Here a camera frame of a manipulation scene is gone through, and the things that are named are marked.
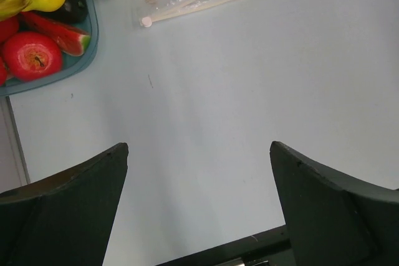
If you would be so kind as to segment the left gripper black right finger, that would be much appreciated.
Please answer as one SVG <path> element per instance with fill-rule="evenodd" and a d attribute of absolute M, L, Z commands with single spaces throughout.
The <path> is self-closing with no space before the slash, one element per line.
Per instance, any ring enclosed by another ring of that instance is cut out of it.
<path fill-rule="evenodd" d="M 398 265 L 398 190 L 274 141 L 270 159 L 297 265 Z"/>

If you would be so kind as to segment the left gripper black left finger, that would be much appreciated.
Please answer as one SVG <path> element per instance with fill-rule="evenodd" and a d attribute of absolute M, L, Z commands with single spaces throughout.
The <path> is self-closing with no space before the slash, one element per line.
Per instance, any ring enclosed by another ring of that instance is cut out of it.
<path fill-rule="evenodd" d="M 127 175 L 118 143 L 1 193 L 1 265 L 102 265 Z"/>

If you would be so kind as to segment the red apple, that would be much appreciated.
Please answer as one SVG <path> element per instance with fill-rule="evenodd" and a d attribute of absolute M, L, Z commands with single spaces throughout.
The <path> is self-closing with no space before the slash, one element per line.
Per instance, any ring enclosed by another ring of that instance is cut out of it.
<path fill-rule="evenodd" d="M 62 70 L 59 46 L 49 37 L 32 31 L 18 32 L 5 41 L 2 58 L 18 80 L 30 82 Z"/>

